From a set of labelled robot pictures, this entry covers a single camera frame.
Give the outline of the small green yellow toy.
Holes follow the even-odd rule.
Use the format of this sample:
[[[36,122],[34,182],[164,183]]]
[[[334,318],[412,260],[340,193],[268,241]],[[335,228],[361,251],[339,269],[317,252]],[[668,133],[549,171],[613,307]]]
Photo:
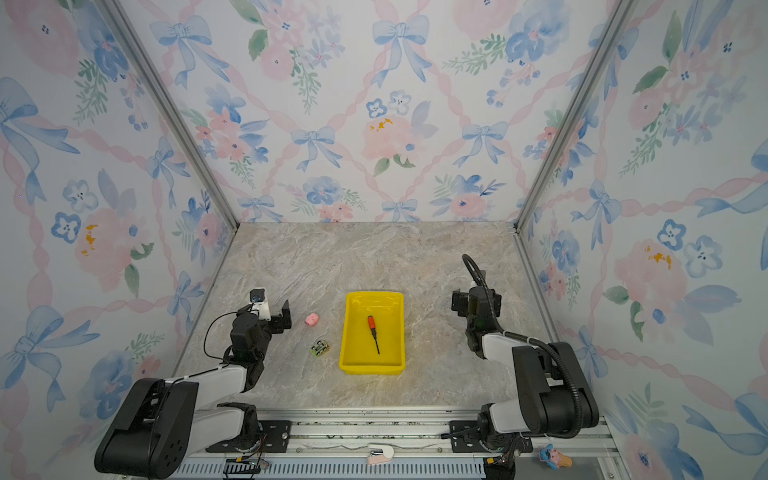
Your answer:
[[[310,348],[310,352],[315,357],[321,357],[325,355],[330,349],[329,343],[324,339],[318,339]]]

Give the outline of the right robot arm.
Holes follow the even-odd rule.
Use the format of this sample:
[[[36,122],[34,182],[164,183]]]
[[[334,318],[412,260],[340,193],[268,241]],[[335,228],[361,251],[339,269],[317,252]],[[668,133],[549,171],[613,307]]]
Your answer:
[[[599,408],[572,346],[502,330],[500,308],[501,296],[492,289],[452,293],[451,310],[466,320],[470,351],[511,369],[515,395],[482,406],[471,427],[453,422],[448,436],[467,448],[500,451],[528,434],[570,439],[596,427]]]

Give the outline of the white pink clip object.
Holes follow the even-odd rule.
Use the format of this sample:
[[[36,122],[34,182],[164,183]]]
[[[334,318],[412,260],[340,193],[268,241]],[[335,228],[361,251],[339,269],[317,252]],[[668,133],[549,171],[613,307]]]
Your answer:
[[[382,465],[393,460],[395,450],[392,445],[387,444],[368,444],[369,454],[367,457],[368,465]]]

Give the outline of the yellow plastic bin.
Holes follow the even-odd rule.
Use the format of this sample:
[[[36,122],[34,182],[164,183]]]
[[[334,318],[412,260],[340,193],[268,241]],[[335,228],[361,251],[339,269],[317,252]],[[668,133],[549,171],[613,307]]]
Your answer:
[[[339,368],[348,375],[400,375],[406,368],[405,297],[362,291],[346,296]]]

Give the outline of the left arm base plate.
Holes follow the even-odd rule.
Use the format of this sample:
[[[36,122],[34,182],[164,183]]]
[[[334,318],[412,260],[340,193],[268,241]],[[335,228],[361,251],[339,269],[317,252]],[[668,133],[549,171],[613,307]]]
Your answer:
[[[235,439],[218,442],[205,449],[206,453],[252,454],[286,453],[291,437],[292,422],[288,420],[258,421],[248,433]]]

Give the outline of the blue pink ice-cream toy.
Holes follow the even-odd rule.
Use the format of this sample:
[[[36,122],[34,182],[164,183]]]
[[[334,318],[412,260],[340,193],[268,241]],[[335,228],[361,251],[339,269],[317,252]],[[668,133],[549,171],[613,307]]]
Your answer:
[[[555,449],[552,443],[539,450],[538,458],[553,470],[571,468],[573,466],[572,458]]]

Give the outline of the aluminium mounting rail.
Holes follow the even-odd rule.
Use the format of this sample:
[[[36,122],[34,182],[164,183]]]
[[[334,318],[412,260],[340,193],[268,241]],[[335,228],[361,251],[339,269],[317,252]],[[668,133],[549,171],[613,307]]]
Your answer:
[[[625,479],[628,471],[605,421],[572,439],[528,434],[532,453],[453,453],[441,439],[473,410],[448,407],[258,409],[261,420],[292,422],[286,453],[265,453],[252,472],[234,454],[190,454],[166,479]],[[573,460],[553,470],[538,458],[554,448]],[[391,462],[368,465],[368,444],[392,445]]]

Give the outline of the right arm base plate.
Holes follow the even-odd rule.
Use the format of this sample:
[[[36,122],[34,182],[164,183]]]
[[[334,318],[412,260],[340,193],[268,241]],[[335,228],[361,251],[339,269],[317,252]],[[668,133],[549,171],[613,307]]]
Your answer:
[[[534,450],[532,440],[519,432],[501,434],[477,420],[453,420],[448,425],[449,431],[440,438],[450,442],[453,453],[501,455],[511,452],[519,456]]]

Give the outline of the red black screwdriver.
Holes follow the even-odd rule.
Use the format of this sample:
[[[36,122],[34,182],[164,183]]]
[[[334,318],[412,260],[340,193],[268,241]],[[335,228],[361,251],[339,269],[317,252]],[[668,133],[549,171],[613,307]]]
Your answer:
[[[376,348],[376,352],[380,353],[380,347],[379,347],[379,343],[378,343],[378,334],[377,334],[376,322],[375,322],[375,318],[372,315],[369,315],[367,317],[367,324],[368,324],[368,328],[369,328],[369,331],[371,333],[371,336],[372,336],[372,338],[374,340],[374,345],[375,345],[375,348]]]

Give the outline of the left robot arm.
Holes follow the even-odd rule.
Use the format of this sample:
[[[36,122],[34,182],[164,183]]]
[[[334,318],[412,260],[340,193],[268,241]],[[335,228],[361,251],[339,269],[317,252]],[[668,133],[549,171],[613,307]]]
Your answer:
[[[262,293],[236,311],[217,367],[134,383],[96,449],[98,472],[166,479],[198,452],[232,453],[258,472],[263,454],[286,452],[289,421],[261,420],[255,405],[228,399],[256,386],[270,341],[292,326],[290,305],[273,315]]]

